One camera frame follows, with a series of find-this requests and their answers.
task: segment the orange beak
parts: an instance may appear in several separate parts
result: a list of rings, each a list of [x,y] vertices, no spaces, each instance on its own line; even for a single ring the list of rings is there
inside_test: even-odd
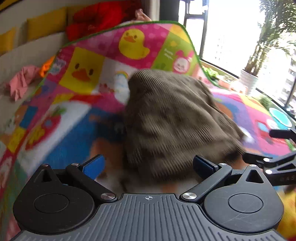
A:
[[[84,82],[88,82],[91,79],[88,77],[87,72],[85,69],[80,69],[77,71],[74,71],[72,73],[72,76],[78,80],[84,81]]]
[[[127,37],[124,37],[124,39],[128,42],[131,42],[131,43],[135,43],[136,41],[134,40],[133,36],[127,36]]]

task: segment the gray ribbed plate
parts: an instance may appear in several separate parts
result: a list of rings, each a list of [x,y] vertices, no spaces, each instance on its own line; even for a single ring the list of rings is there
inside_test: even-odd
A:
[[[65,234],[39,235],[21,232],[17,241],[123,241],[123,240],[223,240],[282,241],[274,230],[258,235],[227,232],[212,224],[193,203],[179,201],[174,194],[124,194],[103,204],[84,226]]]

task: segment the ribbed white pot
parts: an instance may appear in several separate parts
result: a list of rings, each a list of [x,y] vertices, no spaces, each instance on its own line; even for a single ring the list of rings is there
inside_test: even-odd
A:
[[[252,92],[252,90],[255,89],[257,81],[258,77],[247,73],[243,69],[241,70],[239,82],[248,87],[248,90],[246,92],[247,95],[249,95]]]

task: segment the pink bunny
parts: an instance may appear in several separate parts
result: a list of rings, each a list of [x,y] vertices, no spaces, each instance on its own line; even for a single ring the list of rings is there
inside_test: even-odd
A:
[[[187,57],[184,56],[184,52],[182,50],[177,51],[175,54],[178,58],[173,63],[173,72],[179,74],[185,74],[188,72],[190,68],[190,62],[192,61],[192,57],[194,55],[193,50],[191,50]]]

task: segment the rainbow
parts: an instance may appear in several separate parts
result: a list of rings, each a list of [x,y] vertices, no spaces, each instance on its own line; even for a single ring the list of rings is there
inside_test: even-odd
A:
[[[126,72],[124,72],[124,71],[117,71],[116,72],[116,75],[120,75],[120,74],[122,74],[128,80],[128,74]]]

